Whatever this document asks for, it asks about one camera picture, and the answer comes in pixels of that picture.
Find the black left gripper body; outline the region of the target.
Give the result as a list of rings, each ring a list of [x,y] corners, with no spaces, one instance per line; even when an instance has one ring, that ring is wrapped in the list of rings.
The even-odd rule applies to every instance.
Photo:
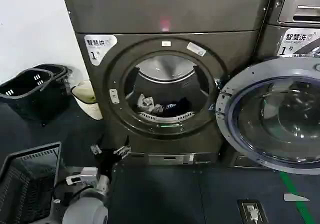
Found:
[[[114,166],[120,161],[120,156],[114,150],[107,150],[97,155],[97,167],[99,173],[112,179]]]

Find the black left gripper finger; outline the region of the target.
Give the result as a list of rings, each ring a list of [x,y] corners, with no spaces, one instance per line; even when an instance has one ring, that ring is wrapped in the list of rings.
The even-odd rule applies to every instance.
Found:
[[[131,145],[129,136],[126,137],[124,145],[116,149],[113,154],[117,156],[119,160],[123,160],[131,153]]]
[[[104,140],[104,136],[101,136],[98,138],[95,144],[92,144],[90,146],[90,150],[95,156],[103,153],[104,149],[101,147],[103,140]]]

